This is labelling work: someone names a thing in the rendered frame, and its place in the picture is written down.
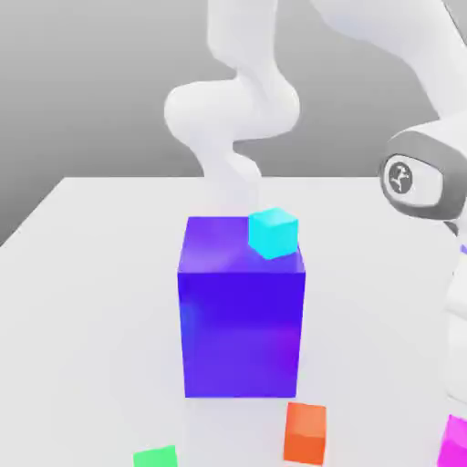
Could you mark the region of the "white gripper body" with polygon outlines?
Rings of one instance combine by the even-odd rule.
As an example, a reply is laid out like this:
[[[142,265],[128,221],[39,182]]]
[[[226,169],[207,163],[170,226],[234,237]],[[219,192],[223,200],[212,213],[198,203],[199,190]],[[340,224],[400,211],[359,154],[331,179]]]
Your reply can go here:
[[[456,400],[467,402],[467,273],[457,271],[446,297],[446,386]]]

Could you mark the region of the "small green cube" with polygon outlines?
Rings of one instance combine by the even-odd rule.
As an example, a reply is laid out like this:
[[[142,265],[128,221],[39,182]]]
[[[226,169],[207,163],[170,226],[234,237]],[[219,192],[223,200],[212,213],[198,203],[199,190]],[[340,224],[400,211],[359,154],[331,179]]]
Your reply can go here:
[[[174,445],[138,451],[133,454],[133,467],[178,467]]]

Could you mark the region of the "small orange cube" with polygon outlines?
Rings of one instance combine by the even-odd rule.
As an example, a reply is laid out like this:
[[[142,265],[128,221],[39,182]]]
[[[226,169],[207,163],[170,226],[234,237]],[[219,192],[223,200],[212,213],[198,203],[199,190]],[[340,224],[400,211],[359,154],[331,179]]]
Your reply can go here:
[[[322,466],[326,443],[326,407],[289,402],[285,421],[284,460]]]

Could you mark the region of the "small magenta cube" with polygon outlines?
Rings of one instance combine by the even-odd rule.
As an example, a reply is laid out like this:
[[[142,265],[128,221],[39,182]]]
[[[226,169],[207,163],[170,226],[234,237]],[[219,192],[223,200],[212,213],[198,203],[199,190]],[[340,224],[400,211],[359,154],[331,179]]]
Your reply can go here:
[[[467,420],[449,416],[441,440],[437,467],[467,467]]]

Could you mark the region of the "large purple box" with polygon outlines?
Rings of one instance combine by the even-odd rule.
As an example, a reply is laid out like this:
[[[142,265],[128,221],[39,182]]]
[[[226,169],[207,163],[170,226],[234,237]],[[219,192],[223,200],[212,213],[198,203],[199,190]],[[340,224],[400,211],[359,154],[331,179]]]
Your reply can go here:
[[[188,398],[296,395],[306,269],[264,259],[244,217],[191,216],[177,271]]]

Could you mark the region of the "small cyan cube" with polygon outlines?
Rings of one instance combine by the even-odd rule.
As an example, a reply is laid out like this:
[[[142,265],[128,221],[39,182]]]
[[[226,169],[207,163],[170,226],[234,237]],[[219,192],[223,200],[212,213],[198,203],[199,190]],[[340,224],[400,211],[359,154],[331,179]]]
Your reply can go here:
[[[298,250],[298,219],[282,208],[248,216],[248,244],[264,259],[294,254]]]

